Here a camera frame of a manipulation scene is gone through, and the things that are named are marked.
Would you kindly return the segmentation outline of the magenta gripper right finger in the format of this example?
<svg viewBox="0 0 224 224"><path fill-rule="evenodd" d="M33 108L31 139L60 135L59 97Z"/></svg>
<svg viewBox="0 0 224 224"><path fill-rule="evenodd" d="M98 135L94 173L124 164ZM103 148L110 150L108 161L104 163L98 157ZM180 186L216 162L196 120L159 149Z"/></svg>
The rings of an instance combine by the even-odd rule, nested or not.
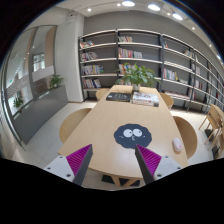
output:
<svg viewBox="0 0 224 224"><path fill-rule="evenodd" d="M135 155L146 184L150 184L182 169L182 166L170 156L160 156L140 145L136 146Z"/></svg>

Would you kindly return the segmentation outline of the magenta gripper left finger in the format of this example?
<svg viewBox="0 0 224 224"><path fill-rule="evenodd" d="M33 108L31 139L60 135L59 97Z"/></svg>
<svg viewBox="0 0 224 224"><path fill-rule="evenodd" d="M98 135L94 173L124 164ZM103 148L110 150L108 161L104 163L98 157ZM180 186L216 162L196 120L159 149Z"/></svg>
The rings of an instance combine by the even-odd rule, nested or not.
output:
<svg viewBox="0 0 224 224"><path fill-rule="evenodd" d="M87 145L68 156L59 155L44 170L81 186L92 155L92 145Z"/></svg>

